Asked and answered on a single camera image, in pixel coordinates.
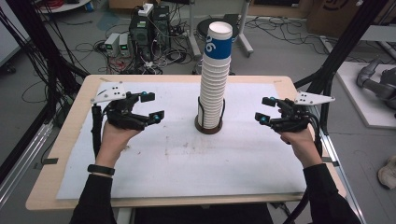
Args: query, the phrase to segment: black sleeve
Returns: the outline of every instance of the black sleeve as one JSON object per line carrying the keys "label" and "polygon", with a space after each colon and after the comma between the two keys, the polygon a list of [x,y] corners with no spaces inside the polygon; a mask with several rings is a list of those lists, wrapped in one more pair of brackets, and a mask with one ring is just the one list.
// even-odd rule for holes
{"label": "black sleeve", "polygon": [[326,164],[305,168],[304,175],[315,224],[361,223],[347,200],[338,194]]}
{"label": "black sleeve", "polygon": [[113,179],[100,175],[90,175],[79,197],[71,224],[115,224],[111,208],[111,186]]}

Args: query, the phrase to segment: blue label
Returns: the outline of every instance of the blue label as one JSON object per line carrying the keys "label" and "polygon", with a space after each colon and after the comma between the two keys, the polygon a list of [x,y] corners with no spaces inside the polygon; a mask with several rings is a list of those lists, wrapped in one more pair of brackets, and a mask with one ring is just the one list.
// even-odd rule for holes
{"label": "blue label", "polygon": [[212,59],[226,59],[231,55],[231,38],[217,40],[207,36],[205,45],[205,54]]}

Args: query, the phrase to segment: power strip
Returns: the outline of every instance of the power strip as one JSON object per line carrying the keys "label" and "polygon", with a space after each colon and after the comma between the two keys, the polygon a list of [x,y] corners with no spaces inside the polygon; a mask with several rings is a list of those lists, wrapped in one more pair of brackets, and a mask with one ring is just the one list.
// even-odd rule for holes
{"label": "power strip", "polygon": [[154,5],[150,4],[150,3],[146,3],[145,5],[143,5],[143,10],[139,10],[137,12],[137,14],[139,16],[145,16],[148,17],[149,13],[152,11],[152,9],[154,8]]}

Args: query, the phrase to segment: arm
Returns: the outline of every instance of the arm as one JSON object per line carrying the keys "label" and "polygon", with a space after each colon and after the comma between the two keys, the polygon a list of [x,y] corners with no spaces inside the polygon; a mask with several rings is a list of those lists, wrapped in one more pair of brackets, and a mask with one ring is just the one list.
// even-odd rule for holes
{"label": "arm", "polygon": [[[135,130],[118,129],[106,122],[102,145],[96,157],[95,165],[114,168],[128,141],[138,133],[139,131]],[[111,175],[91,173],[70,223],[116,223],[110,204],[112,183]]]}
{"label": "arm", "polygon": [[292,145],[304,167],[314,223],[361,223],[347,201],[338,194],[327,166],[322,163],[308,129],[299,133],[281,133],[280,138]]}

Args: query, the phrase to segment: black watch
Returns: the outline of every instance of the black watch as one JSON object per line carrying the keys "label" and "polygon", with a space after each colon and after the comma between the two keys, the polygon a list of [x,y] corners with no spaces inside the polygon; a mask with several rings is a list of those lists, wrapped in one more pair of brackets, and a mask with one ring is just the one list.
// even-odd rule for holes
{"label": "black watch", "polygon": [[114,175],[114,172],[116,172],[116,170],[105,166],[91,164],[88,166],[88,172],[99,173],[103,175]]}

